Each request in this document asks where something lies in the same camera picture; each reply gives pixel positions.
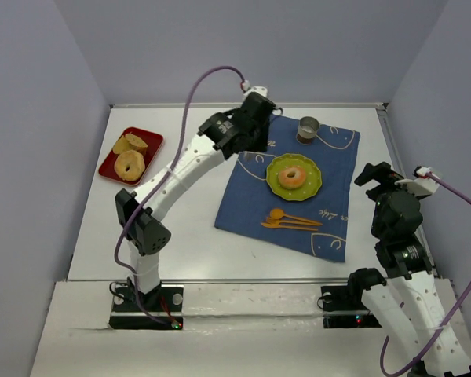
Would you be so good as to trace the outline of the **pink glazed donut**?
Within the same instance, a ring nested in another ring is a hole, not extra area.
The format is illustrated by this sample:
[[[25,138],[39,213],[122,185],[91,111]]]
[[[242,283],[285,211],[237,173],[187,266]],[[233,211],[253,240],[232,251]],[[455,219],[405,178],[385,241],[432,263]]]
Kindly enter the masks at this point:
[[[299,189],[305,183],[305,179],[305,169],[301,166],[286,167],[278,173],[279,184],[288,190]]]

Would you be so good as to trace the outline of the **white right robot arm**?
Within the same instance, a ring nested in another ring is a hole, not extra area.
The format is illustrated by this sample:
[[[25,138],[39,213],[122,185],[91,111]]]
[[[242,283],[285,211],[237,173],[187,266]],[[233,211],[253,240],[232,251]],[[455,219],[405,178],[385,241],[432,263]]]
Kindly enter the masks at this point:
[[[365,306],[398,343],[407,365],[397,376],[471,376],[471,358],[449,324],[471,291],[471,281],[449,311],[436,290],[432,263],[416,231],[421,200],[444,182],[432,168],[417,167],[407,179],[382,162],[366,164],[355,184],[376,181],[366,192],[375,203],[371,234],[382,268],[359,269],[347,283],[349,297]]]

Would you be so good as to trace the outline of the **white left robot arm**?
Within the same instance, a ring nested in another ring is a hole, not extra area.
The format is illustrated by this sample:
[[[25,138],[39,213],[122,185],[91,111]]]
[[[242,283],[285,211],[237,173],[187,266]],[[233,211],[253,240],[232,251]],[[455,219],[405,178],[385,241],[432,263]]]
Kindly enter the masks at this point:
[[[162,224],[169,209],[204,174],[241,152],[263,152],[276,105],[257,92],[238,108],[212,114],[175,159],[133,192],[115,196],[122,234],[131,249],[130,283],[136,296],[160,285],[159,252],[171,233]]]

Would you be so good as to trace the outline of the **sliced baguette bread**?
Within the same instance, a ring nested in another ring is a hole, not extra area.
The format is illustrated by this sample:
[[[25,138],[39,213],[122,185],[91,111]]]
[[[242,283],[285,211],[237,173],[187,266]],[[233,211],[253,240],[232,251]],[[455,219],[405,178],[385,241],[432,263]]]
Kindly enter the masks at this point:
[[[112,151],[116,155],[120,155],[124,152],[134,150],[144,156],[146,154],[147,149],[148,145],[143,139],[132,133],[128,133],[121,136],[115,142]]]

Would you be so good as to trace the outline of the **plain bagel bread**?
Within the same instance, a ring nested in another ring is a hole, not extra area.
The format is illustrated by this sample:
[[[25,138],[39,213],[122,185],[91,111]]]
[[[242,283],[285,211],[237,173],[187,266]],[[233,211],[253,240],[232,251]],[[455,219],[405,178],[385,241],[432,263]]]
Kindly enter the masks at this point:
[[[125,151],[117,157],[114,170],[124,181],[136,181],[144,173],[144,157],[135,150]]]

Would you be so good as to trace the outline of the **metal cup with brown band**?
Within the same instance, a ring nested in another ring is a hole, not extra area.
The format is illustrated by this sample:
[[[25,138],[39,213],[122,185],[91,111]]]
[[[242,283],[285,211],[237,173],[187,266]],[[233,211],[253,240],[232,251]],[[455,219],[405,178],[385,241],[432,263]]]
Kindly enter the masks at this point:
[[[315,139],[319,131],[320,123],[319,121],[311,116],[305,116],[299,119],[298,129],[296,134],[296,139],[298,142],[309,145]]]

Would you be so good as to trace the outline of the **blue cloth placemat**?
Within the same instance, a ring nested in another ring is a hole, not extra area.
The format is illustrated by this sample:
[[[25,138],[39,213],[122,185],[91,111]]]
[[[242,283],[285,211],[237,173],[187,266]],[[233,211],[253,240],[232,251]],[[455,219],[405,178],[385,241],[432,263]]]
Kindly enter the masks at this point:
[[[235,162],[214,225],[330,262],[345,262],[349,190],[356,165],[360,133],[322,125],[309,145],[297,141],[298,120],[277,116],[270,126],[268,149],[240,154]],[[272,193],[266,168],[277,156],[300,154],[322,173],[318,193],[302,202],[286,201]],[[321,222],[317,232],[268,229],[261,226],[274,208]]]

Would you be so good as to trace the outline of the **red rectangular tray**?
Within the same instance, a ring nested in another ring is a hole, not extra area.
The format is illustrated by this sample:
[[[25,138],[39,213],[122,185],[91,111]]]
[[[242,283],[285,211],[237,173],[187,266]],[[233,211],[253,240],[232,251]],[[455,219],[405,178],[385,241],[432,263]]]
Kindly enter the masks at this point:
[[[114,148],[109,149],[108,152],[104,155],[97,172],[101,177],[107,178],[110,181],[118,182],[128,186],[137,186],[142,181],[143,177],[148,171],[148,168],[152,165],[153,160],[159,153],[163,145],[164,138],[162,135],[148,130],[143,130],[136,127],[128,127],[124,129],[123,132],[121,132],[119,137],[116,139],[115,144],[118,143],[119,140],[121,140],[127,134],[132,134],[133,136],[139,137],[148,146],[144,152],[144,172],[141,174],[141,176],[133,181],[127,181],[118,176],[115,171],[115,161],[118,158],[118,154],[114,152]]]

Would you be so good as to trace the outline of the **green polka dot plate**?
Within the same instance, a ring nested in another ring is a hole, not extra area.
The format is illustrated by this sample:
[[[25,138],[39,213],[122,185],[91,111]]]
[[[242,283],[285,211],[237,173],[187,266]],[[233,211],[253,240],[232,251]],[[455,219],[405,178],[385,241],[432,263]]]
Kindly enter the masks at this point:
[[[305,169],[306,179],[303,186],[295,190],[283,188],[278,182],[278,173],[291,166]],[[272,193],[286,201],[302,202],[315,196],[322,187],[322,173],[309,158],[293,153],[286,153],[274,158],[266,168],[266,182]]]

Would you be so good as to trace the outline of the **orange plastic spoon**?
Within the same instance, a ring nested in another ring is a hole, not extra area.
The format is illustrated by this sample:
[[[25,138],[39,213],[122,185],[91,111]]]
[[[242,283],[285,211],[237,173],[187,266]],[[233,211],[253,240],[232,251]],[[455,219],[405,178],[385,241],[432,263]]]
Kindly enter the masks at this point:
[[[290,219],[291,221],[298,221],[299,223],[305,223],[309,225],[321,225],[318,221],[313,221],[307,218],[301,218],[295,215],[287,214],[284,210],[280,208],[274,208],[270,211],[269,217],[273,221],[284,221],[285,219]]]

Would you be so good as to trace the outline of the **orange plastic fork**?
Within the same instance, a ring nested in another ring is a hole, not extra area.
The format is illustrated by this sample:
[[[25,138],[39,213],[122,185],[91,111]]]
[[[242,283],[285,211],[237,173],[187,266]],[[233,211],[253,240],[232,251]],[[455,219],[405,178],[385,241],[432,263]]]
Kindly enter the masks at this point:
[[[307,225],[307,226],[321,226],[322,225],[321,222],[303,221],[301,219],[298,219],[298,220],[296,220],[296,219],[274,219],[274,218],[267,217],[265,220],[269,224],[277,224],[277,225],[281,225],[281,224]]]

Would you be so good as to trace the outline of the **aluminium table frame rail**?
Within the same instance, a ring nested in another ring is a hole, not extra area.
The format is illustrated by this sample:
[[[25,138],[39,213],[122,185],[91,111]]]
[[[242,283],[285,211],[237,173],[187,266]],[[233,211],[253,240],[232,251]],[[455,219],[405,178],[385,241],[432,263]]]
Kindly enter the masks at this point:
[[[193,102],[189,108],[234,108],[239,102]],[[374,108],[386,110],[386,103],[382,102],[279,102],[278,108]],[[183,108],[182,103],[150,103],[150,104],[111,104],[110,108],[141,109],[141,108]]]

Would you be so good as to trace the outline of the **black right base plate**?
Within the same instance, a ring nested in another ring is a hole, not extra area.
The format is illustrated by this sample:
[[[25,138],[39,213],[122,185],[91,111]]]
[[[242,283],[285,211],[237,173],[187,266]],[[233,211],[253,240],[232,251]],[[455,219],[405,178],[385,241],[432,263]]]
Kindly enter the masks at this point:
[[[346,285],[322,286],[316,304],[323,311],[323,326],[326,329],[381,327],[368,308],[349,294]]]

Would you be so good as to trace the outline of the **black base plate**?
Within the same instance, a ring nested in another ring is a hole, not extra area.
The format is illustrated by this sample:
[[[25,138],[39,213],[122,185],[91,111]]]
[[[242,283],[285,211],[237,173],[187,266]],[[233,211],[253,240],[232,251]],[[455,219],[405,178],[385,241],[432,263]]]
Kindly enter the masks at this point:
[[[326,329],[381,327],[368,308],[349,294],[346,285],[322,286],[316,304],[323,311],[323,326]]]
[[[181,331],[184,327],[184,287],[162,285],[141,298],[141,310],[134,289],[125,282],[109,285],[112,295],[108,326],[115,330]]]

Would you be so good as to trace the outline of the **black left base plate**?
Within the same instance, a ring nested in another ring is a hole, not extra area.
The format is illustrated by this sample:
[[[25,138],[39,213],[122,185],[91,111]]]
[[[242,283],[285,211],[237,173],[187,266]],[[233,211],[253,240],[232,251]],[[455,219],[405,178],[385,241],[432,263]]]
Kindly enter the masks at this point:
[[[134,289],[125,282],[109,285],[112,295],[108,326],[115,330],[181,331],[184,327],[184,287],[162,285],[141,298],[141,310]]]

